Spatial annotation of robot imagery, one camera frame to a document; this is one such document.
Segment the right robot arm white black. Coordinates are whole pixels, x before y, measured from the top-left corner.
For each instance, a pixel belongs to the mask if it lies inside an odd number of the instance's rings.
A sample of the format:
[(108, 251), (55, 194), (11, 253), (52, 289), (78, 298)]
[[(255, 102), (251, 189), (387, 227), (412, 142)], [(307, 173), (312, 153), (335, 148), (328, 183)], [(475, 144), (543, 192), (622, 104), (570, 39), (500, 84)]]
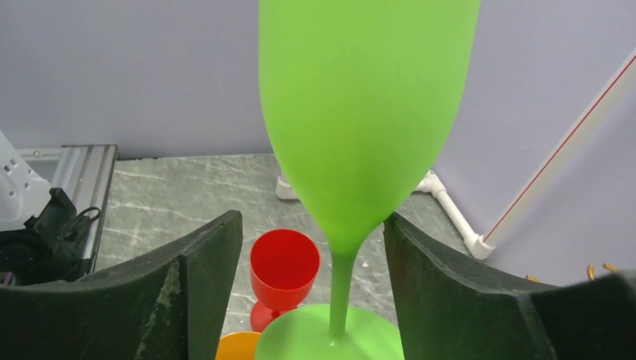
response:
[[(3, 359), (210, 359), (243, 240), (230, 210), (105, 271), (83, 256), (93, 220), (1, 140)], [(344, 336), (309, 305), (262, 333), (256, 359), (633, 359), (635, 273), (570, 286), (491, 268), (417, 229), (385, 222), (397, 324), (353, 308)]]

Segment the red plastic wine glass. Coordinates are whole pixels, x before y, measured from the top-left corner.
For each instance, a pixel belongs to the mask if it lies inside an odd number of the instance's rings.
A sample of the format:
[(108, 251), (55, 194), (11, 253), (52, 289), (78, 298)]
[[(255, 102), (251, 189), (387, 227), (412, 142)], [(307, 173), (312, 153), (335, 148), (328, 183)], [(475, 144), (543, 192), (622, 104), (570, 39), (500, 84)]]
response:
[(273, 320), (296, 309), (311, 291), (320, 265), (320, 251), (304, 233), (273, 229), (262, 234), (250, 250), (250, 283), (256, 296), (250, 312), (252, 330), (263, 332)]

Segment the green plastic wine glass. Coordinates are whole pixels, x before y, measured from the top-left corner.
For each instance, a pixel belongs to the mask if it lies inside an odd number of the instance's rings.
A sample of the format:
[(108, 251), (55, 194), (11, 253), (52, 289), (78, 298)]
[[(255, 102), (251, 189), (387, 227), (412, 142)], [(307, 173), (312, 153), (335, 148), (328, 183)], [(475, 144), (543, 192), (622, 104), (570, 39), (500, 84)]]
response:
[(283, 174), (323, 231), (331, 298), (277, 318), (257, 359), (402, 359), (349, 303), (365, 239), (416, 189), (464, 93), (479, 1), (260, 1), (259, 96)]

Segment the aluminium extrusion rail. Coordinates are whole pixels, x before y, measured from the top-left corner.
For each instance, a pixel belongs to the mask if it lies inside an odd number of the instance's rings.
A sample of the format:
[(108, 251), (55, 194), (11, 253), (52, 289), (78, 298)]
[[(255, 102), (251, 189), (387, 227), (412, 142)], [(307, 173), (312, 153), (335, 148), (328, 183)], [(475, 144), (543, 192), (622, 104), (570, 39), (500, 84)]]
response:
[(63, 188), (78, 212), (93, 206), (100, 209), (100, 218), (92, 223), (88, 231), (80, 262), (81, 276), (92, 273), (101, 243), (118, 146), (25, 148), (17, 153), (52, 187)]

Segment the white PVC pipe frame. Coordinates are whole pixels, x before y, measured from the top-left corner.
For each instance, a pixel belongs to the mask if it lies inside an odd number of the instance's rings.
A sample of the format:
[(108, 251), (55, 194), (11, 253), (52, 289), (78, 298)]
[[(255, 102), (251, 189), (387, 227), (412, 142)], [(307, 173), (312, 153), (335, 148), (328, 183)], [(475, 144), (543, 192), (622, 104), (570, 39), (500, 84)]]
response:
[(635, 54), (611, 46), (478, 46), (441, 158), (417, 186), (479, 260), (635, 86)]

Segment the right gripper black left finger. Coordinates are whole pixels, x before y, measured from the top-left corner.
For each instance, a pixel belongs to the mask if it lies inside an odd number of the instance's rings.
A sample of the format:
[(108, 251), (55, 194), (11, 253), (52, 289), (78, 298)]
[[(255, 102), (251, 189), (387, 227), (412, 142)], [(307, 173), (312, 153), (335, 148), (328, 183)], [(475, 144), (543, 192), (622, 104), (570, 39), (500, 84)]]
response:
[(243, 242), (230, 210), (77, 281), (1, 288), (3, 359), (213, 359)]

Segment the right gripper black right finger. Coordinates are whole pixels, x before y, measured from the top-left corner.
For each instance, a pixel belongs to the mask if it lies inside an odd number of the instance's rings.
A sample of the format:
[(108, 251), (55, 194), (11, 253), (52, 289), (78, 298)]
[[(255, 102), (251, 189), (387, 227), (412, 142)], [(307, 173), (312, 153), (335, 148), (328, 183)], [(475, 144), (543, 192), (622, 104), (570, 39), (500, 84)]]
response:
[(492, 268), (399, 214), (385, 254), (407, 359), (633, 359), (635, 273), (568, 286)]

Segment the orange plastic wine glass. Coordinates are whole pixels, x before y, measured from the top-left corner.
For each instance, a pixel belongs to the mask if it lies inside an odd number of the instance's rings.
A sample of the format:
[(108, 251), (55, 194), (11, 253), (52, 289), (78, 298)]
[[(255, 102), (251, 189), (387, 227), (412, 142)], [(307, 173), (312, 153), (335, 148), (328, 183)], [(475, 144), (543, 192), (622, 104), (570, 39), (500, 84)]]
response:
[(254, 360), (261, 333), (237, 331), (224, 335), (217, 345), (215, 360)]

